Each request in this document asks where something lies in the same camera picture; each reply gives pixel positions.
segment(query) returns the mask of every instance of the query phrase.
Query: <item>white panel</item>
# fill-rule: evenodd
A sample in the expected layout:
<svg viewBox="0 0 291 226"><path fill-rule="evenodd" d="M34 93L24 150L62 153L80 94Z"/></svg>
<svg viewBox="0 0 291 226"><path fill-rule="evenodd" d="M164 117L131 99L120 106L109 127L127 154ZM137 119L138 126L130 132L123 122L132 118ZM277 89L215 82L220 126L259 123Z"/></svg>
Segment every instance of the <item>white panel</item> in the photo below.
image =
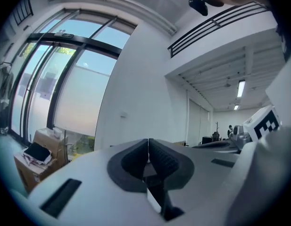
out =
<svg viewBox="0 0 291 226"><path fill-rule="evenodd" d="M210 123L208 121L208 111L204 110L201 107L201 121L200 121L200 137L199 141L202 140L203 137L210 136Z"/></svg>
<svg viewBox="0 0 291 226"><path fill-rule="evenodd" d="M291 56L266 93L275 106L283 126L291 126Z"/></svg>
<svg viewBox="0 0 291 226"><path fill-rule="evenodd" d="M201 120L200 107L190 100L188 134L187 134L187 143L189 146L195 146L201 141L199 139L200 120Z"/></svg>

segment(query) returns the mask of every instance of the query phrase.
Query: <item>box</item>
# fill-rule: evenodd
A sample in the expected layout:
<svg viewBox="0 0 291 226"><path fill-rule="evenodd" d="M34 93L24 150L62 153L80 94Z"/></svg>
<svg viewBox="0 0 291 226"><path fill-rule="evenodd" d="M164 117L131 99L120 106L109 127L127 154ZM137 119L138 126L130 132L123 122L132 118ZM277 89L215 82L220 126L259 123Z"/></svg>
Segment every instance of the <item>box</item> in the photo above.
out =
<svg viewBox="0 0 291 226"><path fill-rule="evenodd" d="M274 108L266 106L243 123L244 132L248 132L252 141L260 140L273 130L279 128L279 118Z"/></svg>
<svg viewBox="0 0 291 226"><path fill-rule="evenodd" d="M28 165L22 153L17 153L14 155L14 161L28 193L47 176L58 170L56 159L52 159L47 165L34 165L32 163Z"/></svg>
<svg viewBox="0 0 291 226"><path fill-rule="evenodd" d="M63 135L61 135L60 138L56 138L54 136L53 130L50 130L49 128L44 128L35 132L33 142L36 142L37 144L50 150L52 152L52 157L57 159L57 164L59 168L66 165L67 156L65 153L64 145L65 143L67 143L67 137L64 143Z"/></svg>
<svg viewBox="0 0 291 226"><path fill-rule="evenodd" d="M185 146L186 145L186 141L174 142L173 144Z"/></svg>

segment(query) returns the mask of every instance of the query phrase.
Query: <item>doorway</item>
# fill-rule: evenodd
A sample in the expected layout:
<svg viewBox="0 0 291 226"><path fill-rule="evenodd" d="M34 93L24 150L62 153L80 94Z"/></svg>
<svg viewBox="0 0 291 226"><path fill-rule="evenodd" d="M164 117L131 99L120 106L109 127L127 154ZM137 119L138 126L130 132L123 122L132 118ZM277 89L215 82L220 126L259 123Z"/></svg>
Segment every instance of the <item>doorway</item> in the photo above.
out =
<svg viewBox="0 0 291 226"><path fill-rule="evenodd" d="M187 144L197 146L209 134L209 112L189 100Z"/></svg>
<svg viewBox="0 0 291 226"><path fill-rule="evenodd" d="M75 51L76 46L54 42L31 49L16 88L11 114L11 130L25 144L32 143L36 130L47 126L53 92Z"/></svg>

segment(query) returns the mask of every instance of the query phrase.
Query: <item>black slot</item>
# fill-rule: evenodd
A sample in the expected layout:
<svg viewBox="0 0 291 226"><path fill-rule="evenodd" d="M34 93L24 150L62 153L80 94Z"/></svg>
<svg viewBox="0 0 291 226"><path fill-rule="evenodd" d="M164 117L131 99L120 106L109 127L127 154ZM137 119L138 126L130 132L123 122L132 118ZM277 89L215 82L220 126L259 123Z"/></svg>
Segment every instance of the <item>black slot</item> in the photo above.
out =
<svg viewBox="0 0 291 226"><path fill-rule="evenodd" d="M41 209L57 218L62 212L65 205L74 195L81 181L75 179L68 179L42 206Z"/></svg>
<svg viewBox="0 0 291 226"><path fill-rule="evenodd" d="M228 167L228 168L233 168L234 166L234 162L232 161L225 161L225 160L221 160L217 158L213 159L211 162L220 166Z"/></svg>

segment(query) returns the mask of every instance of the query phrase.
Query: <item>glass door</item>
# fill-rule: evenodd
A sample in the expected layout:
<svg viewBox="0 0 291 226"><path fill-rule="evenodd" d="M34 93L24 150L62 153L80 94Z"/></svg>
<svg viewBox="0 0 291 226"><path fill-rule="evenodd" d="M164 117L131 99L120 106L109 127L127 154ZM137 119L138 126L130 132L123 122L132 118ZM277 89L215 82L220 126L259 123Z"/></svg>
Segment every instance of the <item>glass door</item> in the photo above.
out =
<svg viewBox="0 0 291 226"><path fill-rule="evenodd" d="M76 50L57 47L38 74L28 106L27 140L33 141L36 130L47 127L49 106L57 81Z"/></svg>
<svg viewBox="0 0 291 226"><path fill-rule="evenodd" d="M51 47L47 45L40 45L37 48L29 60L17 86L12 107L11 129L20 137L23 137L23 113L27 97L27 90L31 86L31 81L35 76L36 70L50 51L50 48ZM19 70L17 67L22 66L20 62L19 64L19 66L16 66L16 70Z"/></svg>

